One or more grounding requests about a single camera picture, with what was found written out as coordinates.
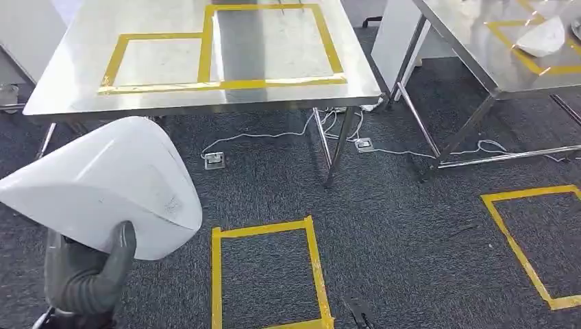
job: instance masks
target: table frame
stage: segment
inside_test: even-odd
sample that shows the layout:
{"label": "table frame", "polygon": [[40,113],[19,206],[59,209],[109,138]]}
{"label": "table frame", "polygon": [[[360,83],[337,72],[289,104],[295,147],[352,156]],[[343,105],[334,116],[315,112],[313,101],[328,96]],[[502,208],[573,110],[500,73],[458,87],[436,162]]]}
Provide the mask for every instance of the table frame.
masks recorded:
{"label": "table frame", "polygon": [[[397,78],[395,80],[395,86],[390,93],[389,100],[386,102],[386,107],[388,109],[391,109],[393,102],[395,100],[395,96],[397,95],[397,92],[400,91],[401,95],[404,98],[404,101],[406,102],[406,104],[408,106],[408,108],[413,113],[414,118],[416,119],[416,122],[418,123],[418,125],[422,131],[423,136],[425,137],[426,141],[430,145],[430,149],[432,150],[432,153],[434,154],[435,160],[429,166],[429,169],[422,175],[422,177],[421,177],[422,181],[425,181],[426,179],[431,177],[437,169],[463,167],[463,166],[468,166],[468,165],[477,165],[480,163],[497,162],[497,161],[518,159],[518,158],[529,158],[531,156],[544,156],[544,155],[548,155],[548,154],[559,154],[559,153],[567,153],[566,159],[569,160],[571,158],[574,158],[575,155],[579,151],[581,151],[581,145],[573,145],[573,146],[566,146],[566,147],[557,147],[557,148],[552,148],[552,149],[541,149],[541,150],[537,150],[537,151],[525,151],[525,152],[520,152],[520,153],[504,154],[501,156],[492,156],[492,157],[488,157],[488,158],[478,158],[478,159],[474,159],[474,160],[447,161],[450,154],[452,152],[454,152],[454,150],[456,150],[456,148],[459,146],[459,144],[465,140],[468,133],[479,122],[481,122],[481,120],[486,116],[486,114],[493,107],[494,103],[496,101],[505,99],[506,96],[503,95],[502,93],[491,92],[491,90],[497,90],[497,89],[496,88],[489,88],[489,86],[486,85],[486,82],[482,83],[482,80],[479,79],[479,81],[481,81],[482,86],[489,92],[489,95],[476,108],[474,113],[472,113],[472,115],[468,118],[468,120],[460,128],[460,130],[458,130],[449,139],[448,144],[444,147],[444,149],[442,149],[442,151],[440,151],[437,144],[434,142],[432,135],[430,135],[430,133],[428,132],[428,129],[427,129],[425,123],[423,122],[423,120],[421,119],[417,109],[415,108],[415,106],[412,102],[412,99],[410,98],[410,95],[408,94],[406,87],[404,86],[404,82],[403,82],[404,74],[405,74],[406,69],[409,65],[409,62],[411,60],[411,57],[412,57],[413,52],[415,50],[415,47],[417,46],[420,34],[421,34],[422,29],[423,29],[427,20],[428,20],[428,18],[422,13],[422,15],[420,16],[420,19],[418,20],[418,23],[416,25],[416,29],[414,31],[412,40],[410,42],[410,45],[409,45],[408,50],[406,52],[406,55],[404,57],[404,61],[402,62],[401,67],[399,68],[399,72],[398,72]],[[434,28],[436,28],[436,30],[438,31],[438,28],[437,28],[438,25],[432,25],[432,26],[434,26]],[[462,49],[457,49],[457,47],[455,47],[457,44],[459,44],[459,43],[458,42],[450,42],[452,49],[454,51],[456,51],[456,53],[459,53],[459,51],[461,52]],[[581,127],[581,115],[579,115],[571,107],[569,107],[558,95],[550,94],[550,97],[551,97],[551,99],[553,99],[557,103],[559,108],[563,109],[573,119],[573,121],[575,121],[575,123],[577,123]]]}

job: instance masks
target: yellow tape rectangle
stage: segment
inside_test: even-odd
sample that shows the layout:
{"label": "yellow tape rectangle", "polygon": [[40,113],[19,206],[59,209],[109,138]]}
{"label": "yellow tape rectangle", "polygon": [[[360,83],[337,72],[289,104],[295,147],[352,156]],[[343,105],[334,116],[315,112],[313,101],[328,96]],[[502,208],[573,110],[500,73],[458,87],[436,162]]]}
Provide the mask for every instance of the yellow tape rectangle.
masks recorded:
{"label": "yellow tape rectangle", "polygon": [[[270,79],[270,80],[231,80],[222,82],[211,82],[210,73],[212,67],[212,43],[214,35],[214,23],[212,17],[219,10],[290,10],[309,9],[313,13],[314,21],[317,25],[323,48],[329,60],[329,65],[333,72],[329,77],[303,77],[290,79]],[[123,56],[127,45],[131,40],[160,40],[172,38],[199,38],[201,39],[201,49],[199,57],[199,67],[196,82],[185,82],[175,84],[149,84],[135,86],[113,86],[115,77],[121,67]],[[268,87],[288,87],[288,86],[311,86],[326,84],[346,84],[347,79],[343,73],[343,67],[333,44],[331,33],[325,22],[325,17],[321,7],[315,3],[285,3],[285,4],[242,4],[242,5],[207,5],[203,13],[203,31],[193,33],[144,33],[144,34],[121,34],[105,75],[98,90],[99,95],[118,95],[135,93],[167,93],[172,91],[202,91],[202,90],[232,90],[232,89],[252,89]]]}
{"label": "yellow tape rectangle", "polygon": [[484,205],[489,210],[494,222],[500,229],[500,232],[504,234],[506,240],[512,251],[515,253],[517,259],[525,269],[528,277],[532,281],[534,287],[539,292],[539,295],[547,301],[551,310],[560,310],[562,308],[570,308],[574,306],[581,305],[581,295],[573,295],[568,297],[560,297],[560,298],[552,298],[545,285],[542,283],[539,275],[536,273],[532,265],[530,264],[528,258],[525,256],[523,250],[520,248],[519,244],[514,240],[508,228],[504,224],[504,220],[496,207],[494,207],[494,202],[498,201],[506,201],[510,199],[519,199],[523,197],[534,197],[538,195],[548,195],[548,194],[557,194],[557,193],[575,193],[577,198],[581,201],[581,191],[575,185],[563,185],[563,186],[552,186],[552,187],[543,187],[543,188],[531,188],[529,190],[522,190],[522,191],[512,191],[512,192],[505,192],[505,193],[496,193],[496,194],[488,194],[488,195],[481,195],[482,201]]}
{"label": "yellow tape rectangle", "polygon": [[302,221],[292,221],[288,223],[270,224],[264,226],[254,226],[251,228],[239,228],[235,230],[222,231],[220,228],[212,229],[212,329],[222,329],[222,268],[221,268],[221,239],[235,239],[245,236],[284,232],[290,230],[305,230],[309,257],[312,267],[315,290],[317,292],[317,302],[321,312],[321,318],[310,321],[298,322],[295,324],[284,324],[271,326],[267,329],[333,329],[334,320],[331,316],[331,309],[325,291],[325,281],[321,259],[319,258],[319,248],[314,233],[312,217],[307,216]]}

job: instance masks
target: white object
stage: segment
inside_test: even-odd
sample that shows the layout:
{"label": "white object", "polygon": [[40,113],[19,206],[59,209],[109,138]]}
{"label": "white object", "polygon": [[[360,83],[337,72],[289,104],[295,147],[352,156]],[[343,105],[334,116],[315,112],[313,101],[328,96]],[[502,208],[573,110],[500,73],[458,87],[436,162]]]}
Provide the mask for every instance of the white object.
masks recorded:
{"label": "white object", "polygon": [[375,110],[375,108],[377,108],[381,103],[383,103],[383,97],[380,97],[380,100],[373,105],[361,105],[359,106],[359,108],[361,108],[361,110],[364,110],[365,112],[371,112],[373,110]]}
{"label": "white object", "polygon": [[[420,17],[421,12],[413,1],[387,1],[378,35],[375,38],[373,50],[371,50],[371,57],[375,61],[389,90],[395,88],[399,68],[406,57],[406,52]],[[410,63],[406,63],[406,73],[402,81],[404,85],[406,85],[412,74],[415,59],[430,27],[430,22],[425,22]],[[395,98],[396,101],[399,100],[400,95],[401,93],[398,91]]]}
{"label": "white object", "polygon": [[109,123],[0,180],[0,202],[103,252],[112,229],[130,220],[135,258],[144,260],[182,246],[202,220],[175,146],[140,117]]}
{"label": "white object", "polygon": [[534,27],[519,40],[518,48],[535,57],[555,53],[565,44],[565,28],[559,16]]}
{"label": "white object", "polygon": [[65,31],[50,0],[0,1],[0,46],[35,83]]}

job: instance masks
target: white wall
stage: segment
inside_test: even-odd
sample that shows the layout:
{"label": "white wall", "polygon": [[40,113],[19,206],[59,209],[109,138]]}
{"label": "white wall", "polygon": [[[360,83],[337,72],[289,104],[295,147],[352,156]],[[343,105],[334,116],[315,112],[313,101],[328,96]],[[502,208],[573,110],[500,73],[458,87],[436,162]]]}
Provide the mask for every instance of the white wall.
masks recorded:
{"label": "white wall", "polygon": [[50,0],[0,1],[0,45],[35,82],[65,30]]}
{"label": "white wall", "polygon": [[[420,16],[421,12],[412,1],[391,0],[387,3],[384,19],[373,44],[371,57],[375,61],[389,90],[394,89],[399,68],[404,61]],[[426,22],[418,40],[418,45],[423,44],[429,30],[430,24]],[[408,63],[404,84],[411,74],[413,63],[419,50],[420,47],[415,48],[411,61]]]}
{"label": "white wall", "polygon": [[351,26],[361,27],[367,17],[382,16],[387,0],[341,0]]}

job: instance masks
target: floor marking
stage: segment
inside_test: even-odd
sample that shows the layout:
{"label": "floor marking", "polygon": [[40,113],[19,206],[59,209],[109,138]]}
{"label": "floor marking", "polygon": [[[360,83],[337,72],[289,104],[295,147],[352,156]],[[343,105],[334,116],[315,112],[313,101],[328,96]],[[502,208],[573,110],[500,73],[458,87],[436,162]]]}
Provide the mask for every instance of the floor marking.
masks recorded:
{"label": "floor marking", "polygon": [[321,318],[310,321],[302,321],[294,324],[283,324],[271,326],[267,329],[333,329],[334,319],[331,316],[331,309],[327,300],[325,281],[323,279],[323,269],[319,258],[319,248],[314,233],[312,217],[309,215],[302,221],[292,221],[288,223],[270,224],[254,226],[250,228],[239,228],[235,230],[222,231],[220,228],[212,229],[212,329],[222,329],[222,262],[221,262],[221,239],[236,239],[245,236],[260,234],[270,234],[291,230],[305,230],[309,249],[310,263],[312,267],[312,277],[315,291],[317,292],[317,302]]}
{"label": "floor marking", "polygon": [[581,191],[575,185],[562,185],[562,186],[552,186],[552,187],[542,187],[542,188],[531,188],[529,190],[522,190],[522,191],[512,191],[512,192],[503,192],[503,193],[496,193],[496,194],[485,194],[481,195],[482,201],[488,208],[494,222],[500,229],[500,232],[504,234],[506,240],[512,251],[517,256],[519,262],[525,269],[525,272],[528,274],[528,277],[532,281],[534,287],[539,292],[539,295],[547,301],[551,310],[560,310],[563,308],[570,308],[574,306],[581,305],[581,295],[572,295],[567,297],[560,297],[560,298],[552,298],[545,285],[541,282],[539,275],[536,273],[528,258],[526,258],[523,250],[520,248],[519,244],[514,240],[508,228],[504,224],[504,220],[498,213],[496,207],[494,207],[494,202],[498,201],[506,201],[511,199],[520,199],[524,197],[534,197],[539,195],[550,195],[550,194],[557,194],[557,193],[575,193],[577,198],[581,201]]}

